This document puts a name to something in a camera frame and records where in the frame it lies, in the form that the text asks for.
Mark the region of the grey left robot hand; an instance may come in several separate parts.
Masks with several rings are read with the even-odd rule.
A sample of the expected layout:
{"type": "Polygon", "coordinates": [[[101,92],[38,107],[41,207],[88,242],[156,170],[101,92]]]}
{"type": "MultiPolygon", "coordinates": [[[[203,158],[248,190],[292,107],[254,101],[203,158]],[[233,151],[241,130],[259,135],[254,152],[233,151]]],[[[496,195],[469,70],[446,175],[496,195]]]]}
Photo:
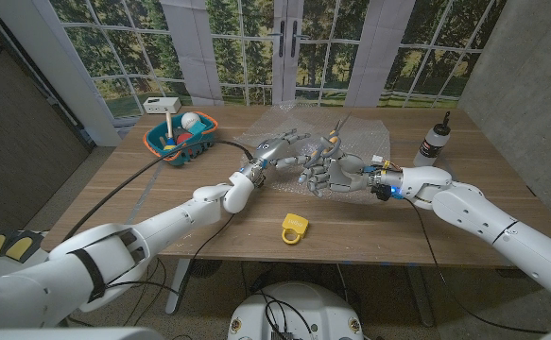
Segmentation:
{"type": "Polygon", "coordinates": [[[265,176],[263,171],[270,165],[276,168],[292,164],[304,164],[309,157],[297,153],[294,143],[309,138],[309,133],[298,134],[295,128],[281,133],[274,138],[261,142],[253,153],[253,158],[239,172],[246,176],[255,187],[260,187],[265,176]]]}

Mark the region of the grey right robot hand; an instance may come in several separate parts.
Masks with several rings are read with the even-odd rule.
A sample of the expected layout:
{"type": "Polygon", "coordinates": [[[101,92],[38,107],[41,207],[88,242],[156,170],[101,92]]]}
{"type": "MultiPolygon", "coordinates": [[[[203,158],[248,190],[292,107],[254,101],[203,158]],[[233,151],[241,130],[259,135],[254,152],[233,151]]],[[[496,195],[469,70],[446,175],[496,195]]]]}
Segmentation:
{"type": "Polygon", "coordinates": [[[377,167],[367,166],[358,156],[342,151],[315,151],[299,177],[315,196],[321,197],[322,191],[348,193],[365,190],[372,184],[377,167]]]}

